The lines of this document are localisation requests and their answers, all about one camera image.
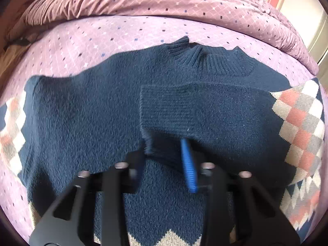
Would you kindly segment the tan brown pillow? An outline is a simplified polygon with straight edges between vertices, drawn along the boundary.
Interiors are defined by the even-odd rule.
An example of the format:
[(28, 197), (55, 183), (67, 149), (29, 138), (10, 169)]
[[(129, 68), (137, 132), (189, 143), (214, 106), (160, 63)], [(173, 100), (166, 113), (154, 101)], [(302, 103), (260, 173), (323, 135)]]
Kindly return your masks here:
[(29, 40), (21, 39), (9, 45), (1, 53), (1, 93), (3, 93), (16, 66), (31, 45), (32, 43)]

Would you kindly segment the purple diamond-pattern bed sheet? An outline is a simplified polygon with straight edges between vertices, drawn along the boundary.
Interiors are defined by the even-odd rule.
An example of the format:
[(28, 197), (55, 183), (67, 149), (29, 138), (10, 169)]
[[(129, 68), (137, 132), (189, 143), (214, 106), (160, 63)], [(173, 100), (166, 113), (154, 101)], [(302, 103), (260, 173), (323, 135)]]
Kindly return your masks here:
[[(1, 103), (19, 95), (26, 80), (34, 74), (70, 76), (95, 66), (116, 52), (142, 49), (170, 43), (183, 35), (191, 42), (233, 49), (240, 47), (247, 55), (276, 69), (286, 76), (290, 85), (298, 85), (312, 78), (312, 74), (298, 60), (271, 45), (227, 28), (185, 19), (165, 17), (102, 16), (68, 21), (43, 34), (36, 41), (9, 80)], [(323, 154), (321, 196), (316, 211), (304, 222), (311, 223), (309, 232), (318, 227), (327, 210), (327, 146)], [(3, 160), (1, 154), (1, 207), (18, 234), (27, 242), (34, 228), (26, 189)]]

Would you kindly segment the white door frame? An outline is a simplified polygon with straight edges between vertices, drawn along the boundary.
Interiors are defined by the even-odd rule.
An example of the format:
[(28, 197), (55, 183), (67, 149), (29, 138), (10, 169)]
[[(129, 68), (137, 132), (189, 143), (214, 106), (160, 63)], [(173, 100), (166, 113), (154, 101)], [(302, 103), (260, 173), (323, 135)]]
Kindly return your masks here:
[(327, 50), (327, 14), (319, 0), (284, 0), (280, 12), (294, 26), (310, 56), (318, 63)]

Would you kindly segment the navy argyle knit sweater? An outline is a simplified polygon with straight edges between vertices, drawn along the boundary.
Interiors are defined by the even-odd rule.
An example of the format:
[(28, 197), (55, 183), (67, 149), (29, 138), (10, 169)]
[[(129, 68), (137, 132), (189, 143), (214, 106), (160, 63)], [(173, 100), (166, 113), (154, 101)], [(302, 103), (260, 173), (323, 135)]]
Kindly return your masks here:
[(186, 138), (226, 172), (250, 172), (304, 243), (325, 145), (316, 78), (291, 87), (240, 48), (182, 37), (75, 76), (33, 76), (17, 109), (18, 177), (38, 222), (80, 171), (104, 172), (143, 150), (137, 192), (124, 195), (129, 245), (201, 245), (206, 195), (186, 186)]

